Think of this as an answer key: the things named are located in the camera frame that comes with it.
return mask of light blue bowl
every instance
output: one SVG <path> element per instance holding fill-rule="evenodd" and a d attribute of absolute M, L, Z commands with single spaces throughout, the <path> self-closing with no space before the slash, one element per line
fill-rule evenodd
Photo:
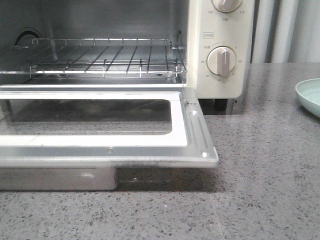
<path fill-rule="evenodd" d="M 320 78 L 299 82 L 295 91 L 302 106 L 320 118 Z"/>

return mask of granite countertop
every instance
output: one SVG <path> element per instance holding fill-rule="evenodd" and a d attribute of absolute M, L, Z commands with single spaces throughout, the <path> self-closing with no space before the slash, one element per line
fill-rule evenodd
<path fill-rule="evenodd" d="M 320 239 L 320 119 L 295 85 L 320 63 L 253 64 L 226 113 L 203 106 L 215 169 L 122 169 L 116 191 L 0 192 L 4 239 Z"/>

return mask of oven foot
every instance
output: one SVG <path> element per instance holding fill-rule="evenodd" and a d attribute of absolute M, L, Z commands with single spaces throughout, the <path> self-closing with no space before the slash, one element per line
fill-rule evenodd
<path fill-rule="evenodd" d="M 117 168 L 0 168 L 0 190 L 110 191 Z"/>
<path fill-rule="evenodd" d="M 217 111 L 225 111 L 227 109 L 228 99 L 215 99 L 214 109 Z"/>

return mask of temperature knob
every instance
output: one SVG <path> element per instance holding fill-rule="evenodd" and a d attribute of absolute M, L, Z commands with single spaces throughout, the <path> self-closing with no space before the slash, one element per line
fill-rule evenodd
<path fill-rule="evenodd" d="M 210 52 L 206 64 L 212 73 L 228 77 L 236 65 L 236 54 L 229 47 L 219 46 Z"/>
<path fill-rule="evenodd" d="M 223 13 L 230 13 L 236 10 L 242 0 L 212 0 L 214 7 Z"/>

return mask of wire rack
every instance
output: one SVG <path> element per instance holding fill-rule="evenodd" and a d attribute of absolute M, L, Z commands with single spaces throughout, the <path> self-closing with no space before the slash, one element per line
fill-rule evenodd
<path fill-rule="evenodd" d="M 2 74 L 59 78 L 177 78 L 185 73 L 181 48 L 170 39 L 151 38 L 35 38 L 16 46 L 13 64 Z"/>

